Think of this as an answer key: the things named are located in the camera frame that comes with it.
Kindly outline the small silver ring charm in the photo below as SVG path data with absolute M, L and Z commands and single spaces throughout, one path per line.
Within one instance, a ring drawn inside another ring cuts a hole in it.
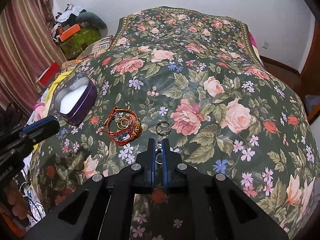
M 163 157 L 162 157 L 162 142 L 160 140 L 156 143 L 156 156 L 155 156 L 155 163 L 157 165 L 163 164 Z

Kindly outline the striped red curtain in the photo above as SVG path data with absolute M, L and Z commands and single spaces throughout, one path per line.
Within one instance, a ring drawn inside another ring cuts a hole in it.
M 31 115 L 41 74 L 66 58 L 51 36 L 53 0 L 9 0 L 1 12 L 1 107 Z

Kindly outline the orange shoe box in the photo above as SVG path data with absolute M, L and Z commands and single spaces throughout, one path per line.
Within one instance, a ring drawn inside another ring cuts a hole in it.
M 81 30 L 80 25 L 75 24 L 72 27 L 70 27 L 69 29 L 67 29 L 66 31 L 64 31 L 63 33 L 61 33 L 59 35 L 59 40 L 61 42 L 64 42 L 65 40 L 67 40 L 68 38 L 73 36 L 75 33 L 79 32 L 80 30 Z

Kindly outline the white wall socket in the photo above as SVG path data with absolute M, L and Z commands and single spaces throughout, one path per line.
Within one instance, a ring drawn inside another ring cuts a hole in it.
M 263 47 L 264 49 L 268 49 L 268 45 L 269 45 L 269 43 L 263 42 L 262 47 Z

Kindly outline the purple heart jewelry box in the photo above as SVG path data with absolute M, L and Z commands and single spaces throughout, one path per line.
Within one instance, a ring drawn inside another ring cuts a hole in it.
M 71 79 L 58 91 L 53 106 L 69 124 L 79 126 L 94 106 L 97 94 L 97 88 L 89 77 Z

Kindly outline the grey green pillow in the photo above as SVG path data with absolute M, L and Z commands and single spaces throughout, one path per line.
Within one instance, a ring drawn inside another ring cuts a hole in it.
M 89 23 L 97 29 L 107 29 L 106 23 L 92 12 L 82 12 L 75 18 L 75 23 Z

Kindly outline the white clothes pile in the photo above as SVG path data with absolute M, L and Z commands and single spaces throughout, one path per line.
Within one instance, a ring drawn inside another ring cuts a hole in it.
M 66 22 L 71 16 L 78 17 L 82 12 L 86 12 L 83 7 L 67 4 L 65 11 L 56 16 L 56 22 Z

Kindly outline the striped patchwork quilt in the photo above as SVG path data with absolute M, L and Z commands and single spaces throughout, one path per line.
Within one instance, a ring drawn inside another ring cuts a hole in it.
M 62 64 L 63 71 L 73 70 L 78 64 L 87 62 L 88 59 L 98 57 L 106 52 L 114 41 L 115 36 L 104 37 L 97 42 L 89 45 L 75 60 L 69 60 Z

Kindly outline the green patterned storage box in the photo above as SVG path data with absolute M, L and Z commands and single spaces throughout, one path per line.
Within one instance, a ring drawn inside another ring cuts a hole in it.
M 68 60 L 78 57 L 89 45 L 101 39 L 99 30 L 89 26 L 82 28 L 60 44 L 60 48 Z

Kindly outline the dark metal bangle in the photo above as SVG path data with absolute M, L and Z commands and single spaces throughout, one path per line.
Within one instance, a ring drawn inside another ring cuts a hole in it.
M 167 121 L 161 120 L 161 121 L 157 122 L 156 133 L 159 136 L 165 137 L 170 132 L 171 132 L 171 125 Z

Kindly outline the red white box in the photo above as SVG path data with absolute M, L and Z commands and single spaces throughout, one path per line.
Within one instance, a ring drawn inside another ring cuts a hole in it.
M 61 67 L 57 62 L 54 62 L 48 67 L 37 79 L 36 84 L 39 87 L 48 86 L 55 78 L 56 74 L 61 72 Z

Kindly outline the yellow blanket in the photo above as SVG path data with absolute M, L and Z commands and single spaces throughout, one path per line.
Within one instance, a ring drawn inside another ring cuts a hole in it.
M 53 94 L 57 88 L 57 86 L 69 75 L 71 74 L 71 70 L 63 72 L 57 76 L 57 78 L 51 83 L 49 88 L 45 90 L 43 95 L 37 101 L 34 106 L 34 110 L 27 122 L 27 124 L 33 124 L 43 118 L 48 116 L 48 112 L 52 103 Z

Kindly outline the floral green bedspread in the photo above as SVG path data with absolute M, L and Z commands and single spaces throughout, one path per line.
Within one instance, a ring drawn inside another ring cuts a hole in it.
M 122 18 L 110 48 L 78 64 L 56 88 L 48 115 L 60 131 L 31 159 L 49 213 L 95 174 L 135 163 L 148 140 L 206 175 L 228 178 L 294 237 L 318 201 L 319 152 L 299 96 L 260 61 L 247 25 L 230 17 L 153 8 Z M 79 126 L 54 109 L 71 79 L 98 94 Z M 156 133 L 165 120 L 171 132 Z

